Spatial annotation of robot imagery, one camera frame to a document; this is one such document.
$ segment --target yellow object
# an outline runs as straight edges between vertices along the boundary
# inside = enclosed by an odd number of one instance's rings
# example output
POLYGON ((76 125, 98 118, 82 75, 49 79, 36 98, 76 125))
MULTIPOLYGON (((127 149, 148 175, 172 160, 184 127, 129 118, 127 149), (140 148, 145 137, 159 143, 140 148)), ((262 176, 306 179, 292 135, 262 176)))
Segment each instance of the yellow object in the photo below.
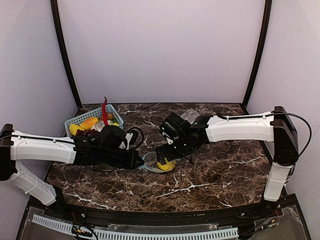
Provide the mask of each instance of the yellow object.
POLYGON ((80 124, 80 127, 84 128, 85 130, 90 130, 93 125, 95 125, 99 121, 97 117, 89 117, 83 123, 80 124))
POLYGON ((80 130, 82 130, 82 131, 85 130, 83 127, 78 126, 78 125, 76 125, 76 124, 70 124, 70 126, 69 126, 69 131, 70 131, 70 133, 71 133, 73 136, 75 136, 75 135, 77 134, 77 130, 78 130, 78 129, 80 129, 80 130))
POLYGON ((158 168, 164 172, 172 171, 177 165, 177 160, 168 161, 167 158, 165 158, 164 160, 166 162, 166 164, 164 165, 162 165, 160 162, 157 162, 158 168))

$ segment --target white wall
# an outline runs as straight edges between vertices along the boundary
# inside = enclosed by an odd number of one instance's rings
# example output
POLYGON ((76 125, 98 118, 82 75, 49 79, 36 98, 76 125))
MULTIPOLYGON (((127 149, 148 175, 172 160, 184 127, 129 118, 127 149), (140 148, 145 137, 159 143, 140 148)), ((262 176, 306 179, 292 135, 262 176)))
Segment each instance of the white wall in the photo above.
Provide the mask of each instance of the white wall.
POLYGON ((264 3, 59 0, 82 102, 242 102, 264 3))
MULTIPOLYGON (((65 74, 49 0, 0 1, 0 126, 62 136, 77 108, 65 74)), ((44 178, 48 162, 25 166, 44 178)), ((28 195, 0 182, 0 239, 16 239, 28 195)))
MULTIPOLYGON (((296 193, 312 239, 320 239, 320 2, 273 1, 264 52, 249 101, 251 114, 284 106, 306 118, 313 129, 311 146, 296 166, 287 190, 296 193)), ((294 119, 300 150, 308 138, 294 119)))

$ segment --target grapes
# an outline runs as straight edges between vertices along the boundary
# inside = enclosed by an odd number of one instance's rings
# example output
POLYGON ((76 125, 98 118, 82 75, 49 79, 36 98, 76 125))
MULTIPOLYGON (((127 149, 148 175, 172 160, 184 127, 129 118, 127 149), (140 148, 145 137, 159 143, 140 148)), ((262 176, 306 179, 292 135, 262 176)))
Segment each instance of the grapes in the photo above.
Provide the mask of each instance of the grapes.
POLYGON ((78 129, 76 131, 76 135, 79 136, 79 137, 91 137, 93 135, 96 135, 98 134, 99 132, 95 129, 92 129, 92 130, 80 130, 78 129))

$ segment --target table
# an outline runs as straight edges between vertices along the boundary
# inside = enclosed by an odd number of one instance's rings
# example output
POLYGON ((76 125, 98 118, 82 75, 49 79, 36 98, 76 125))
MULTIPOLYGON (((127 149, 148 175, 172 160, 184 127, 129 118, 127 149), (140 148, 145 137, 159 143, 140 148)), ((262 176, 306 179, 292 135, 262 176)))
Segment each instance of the table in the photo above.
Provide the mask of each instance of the table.
MULTIPOLYGON (((101 105, 84 105, 78 115, 101 105)), ((159 125, 171 113, 195 109, 201 115, 243 115, 237 103, 132 103, 113 104, 125 128, 139 127, 145 141, 142 157, 166 143, 159 125)), ((203 145, 168 173, 145 169, 114 169, 106 164, 78 166, 53 163, 46 182, 62 189, 69 204, 137 212, 186 212, 257 203, 270 171, 258 141, 223 141, 203 145)))

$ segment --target fruit basket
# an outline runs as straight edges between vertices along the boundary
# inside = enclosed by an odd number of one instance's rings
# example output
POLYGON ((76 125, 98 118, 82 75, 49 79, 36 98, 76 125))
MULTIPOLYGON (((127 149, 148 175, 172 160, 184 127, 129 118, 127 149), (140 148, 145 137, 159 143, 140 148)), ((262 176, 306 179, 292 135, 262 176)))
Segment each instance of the fruit basket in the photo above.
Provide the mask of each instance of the fruit basket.
MULTIPOLYGON (((124 129, 124 120, 120 117, 119 113, 116 111, 116 109, 114 108, 114 106, 112 106, 111 104, 107 104, 105 106, 105 111, 107 113, 111 113, 114 115, 117 123, 119 124, 118 127, 121 129, 124 129)), ((68 137, 71 137, 71 133, 69 131, 69 126, 70 124, 76 124, 76 125, 80 125, 82 122, 84 122, 86 119, 91 118, 91 117, 97 117, 99 118, 102 115, 102 107, 99 107, 95 110, 92 111, 88 111, 87 113, 84 113, 82 115, 76 116, 70 120, 65 121, 64 123, 64 127, 65 127, 65 132, 66 135, 68 137)))

